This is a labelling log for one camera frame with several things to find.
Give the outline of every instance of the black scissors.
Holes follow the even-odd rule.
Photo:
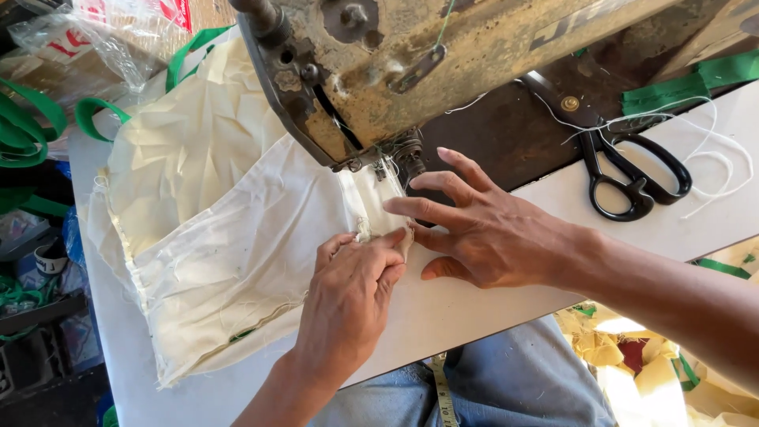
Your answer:
[[[606,121],[593,111],[590,106],[582,103],[573,96],[564,96],[543,76],[535,71],[520,77],[533,93],[548,104],[554,114],[564,122],[580,128],[593,129],[602,126]],[[654,203],[673,204],[685,197],[693,186],[691,174],[669,151],[652,140],[637,134],[602,133],[600,129],[582,132],[577,136],[579,147],[585,157],[585,166],[591,176],[591,203],[599,214],[612,221],[630,222],[645,217],[653,210]],[[670,193],[655,182],[645,172],[624,158],[614,148],[621,141],[632,142],[658,157],[677,178],[679,189],[675,194]],[[603,151],[606,158],[621,172],[630,178],[630,184],[624,184],[611,176],[604,175],[598,164],[597,151]],[[596,190],[601,184],[609,184],[623,193],[630,201],[630,209],[624,213],[611,213],[598,204]]]

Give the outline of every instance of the white table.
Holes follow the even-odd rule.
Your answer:
[[[213,43],[238,36],[233,28]],[[195,52],[185,62],[184,72],[197,64],[203,54]],[[160,93],[163,79],[154,79],[147,93]],[[717,131],[734,134],[759,157],[759,84],[740,93],[724,96],[720,105]],[[133,104],[134,98],[117,103]],[[688,114],[708,127],[710,119],[702,113],[709,106]],[[107,112],[96,117],[101,129],[115,120]],[[703,139],[701,134],[670,121],[646,133],[683,158]],[[106,164],[111,145],[73,132],[68,140],[74,193],[78,206],[87,203],[96,170]],[[734,153],[736,175],[745,176],[747,168]],[[710,176],[722,176],[721,166],[696,164],[691,168],[696,183]],[[679,261],[688,261],[732,243],[759,235],[759,181],[754,180],[742,193],[715,203],[696,217],[679,218],[696,203],[688,196],[672,207],[656,207],[635,223],[613,223],[598,216],[587,200],[587,174],[584,164],[576,163],[550,177],[515,191],[550,213],[574,223],[593,226],[611,236]],[[122,427],[164,425],[228,425],[255,395],[274,361],[294,344],[294,335],[271,343],[236,365],[207,375],[195,375],[164,391],[156,390],[156,364],[145,319],[137,307],[122,296],[122,286],[100,259],[83,231],[87,270],[92,286],[93,304],[119,422]],[[380,375],[408,363],[440,353],[454,346],[480,339],[517,324],[572,305],[582,298],[544,286],[482,291],[458,280],[420,282],[420,269],[434,254],[415,245],[410,259],[417,262],[396,286],[390,305],[388,326],[370,360],[353,375],[348,384]]]

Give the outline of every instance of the industrial sewing machine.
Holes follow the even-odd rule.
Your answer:
[[[269,103],[320,164],[391,156],[410,177],[425,121],[678,1],[230,0]]]

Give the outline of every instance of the blue jeans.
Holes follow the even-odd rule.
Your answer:
[[[601,389],[551,315],[448,351],[461,427],[615,425]],[[422,363],[347,387],[310,427],[440,427],[433,373]]]

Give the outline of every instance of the measuring tape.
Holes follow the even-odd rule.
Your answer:
[[[442,366],[446,363],[446,354],[439,354],[432,358],[429,367],[435,374],[435,387],[437,387],[437,401],[440,407],[440,419],[445,427],[458,427],[456,421],[456,412],[453,410],[453,398],[451,391],[448,389],[448,380]]]

